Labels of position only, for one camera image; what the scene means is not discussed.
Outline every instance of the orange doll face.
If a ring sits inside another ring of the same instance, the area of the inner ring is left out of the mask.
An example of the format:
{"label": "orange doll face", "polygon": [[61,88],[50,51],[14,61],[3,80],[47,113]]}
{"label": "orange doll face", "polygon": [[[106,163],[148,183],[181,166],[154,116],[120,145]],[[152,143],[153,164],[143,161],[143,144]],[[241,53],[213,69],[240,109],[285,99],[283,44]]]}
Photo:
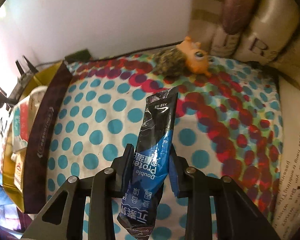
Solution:
{"label": "orange doll face", "polygon": [[199,49],[200,45],[200,42],[193,43],[191,38],[187,36],[176,48],[186,54],[186,65],[192,73],[205,74],[207,77],[210,77],[208,54],[204,50]]}

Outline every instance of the bed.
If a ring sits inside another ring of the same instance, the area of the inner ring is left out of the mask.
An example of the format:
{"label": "bed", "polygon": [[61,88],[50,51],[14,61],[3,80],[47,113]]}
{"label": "bed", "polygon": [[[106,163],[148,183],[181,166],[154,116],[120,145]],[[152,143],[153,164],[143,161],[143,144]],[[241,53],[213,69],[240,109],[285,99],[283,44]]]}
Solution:
{"label": "bed", "polygon": [[[68,65],[73,79],[64,97],[50,144],[47,200],[75,175],[94,176],[136,145],[145,99],[178,86],[173,144],[206,175],[229,175],[272,221],[279,187],[282,117],[271,76],[236,60],[211,57],[211,78],[185,72],[165,78],[152,72],[148,53]],[[212,229],[216,237],[213,198]],[[117,239],[134,239],[118,223],[120,199],[112,200]],[[184,239],[187,199],[176,199],[164,183],[151,239]],[[89,198],[83,237],[87,239]]]}

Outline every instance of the doll eye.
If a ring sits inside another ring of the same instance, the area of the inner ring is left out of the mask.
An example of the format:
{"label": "doll eye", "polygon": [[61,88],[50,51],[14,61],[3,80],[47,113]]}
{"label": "doll eye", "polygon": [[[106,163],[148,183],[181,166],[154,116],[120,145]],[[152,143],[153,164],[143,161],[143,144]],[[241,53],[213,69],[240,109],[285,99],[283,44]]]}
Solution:
{"label": "doll eye", "polygon": [[197,51],[195,54],[194,54],[194,57],[196,59],[203,59],[204,58],[204,55],[201,51]]}

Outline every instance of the blue packet label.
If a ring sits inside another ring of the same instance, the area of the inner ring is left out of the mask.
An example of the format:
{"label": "blue packet label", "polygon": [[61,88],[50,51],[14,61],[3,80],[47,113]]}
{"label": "blue packet label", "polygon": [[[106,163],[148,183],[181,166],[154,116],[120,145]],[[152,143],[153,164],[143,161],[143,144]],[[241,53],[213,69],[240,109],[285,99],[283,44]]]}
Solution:
{"label": "blue packet label", "polygon": [[122,198],[118,221],[136,239],[148,239],[168,174],[178,88],[146,98],[146,109],[133,160],[127,193]]}

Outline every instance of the metal bolt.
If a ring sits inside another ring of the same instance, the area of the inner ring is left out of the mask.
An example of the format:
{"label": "metal bolt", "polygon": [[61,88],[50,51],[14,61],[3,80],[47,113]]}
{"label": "metal bolt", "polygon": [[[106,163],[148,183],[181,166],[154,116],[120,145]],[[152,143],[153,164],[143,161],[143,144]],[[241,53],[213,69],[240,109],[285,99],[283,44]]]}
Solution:
{"label": "metal bolt", "polygon": [[77,181],[77,177],[76,177],[76,176],[71,176],[71,177],[68,178],[68,181],[69,181],[70,183],[74,183],[74,182]]}
{"label": "metal bolt", "polygon": [[112,169],[112,168],[105,168],[105,174],[111,174],[112,172],[114,172],[114,169]]}
{"label": "metal bolt", "polygon": [[225,182],[225,183],[230,183],[230,182],[232,181],[232,179],[231,179],[229,176],[224,176],[224,177],[222,178],[222,180],[223,180],[223,182]]}
{"label": "metal bolt", "polygon": [[196,169],[194,167],[188,167],[186,169],[186,172],[189,173],[189,174],[193,174],[193,173],[195,173],[195,171],[196,171]]}

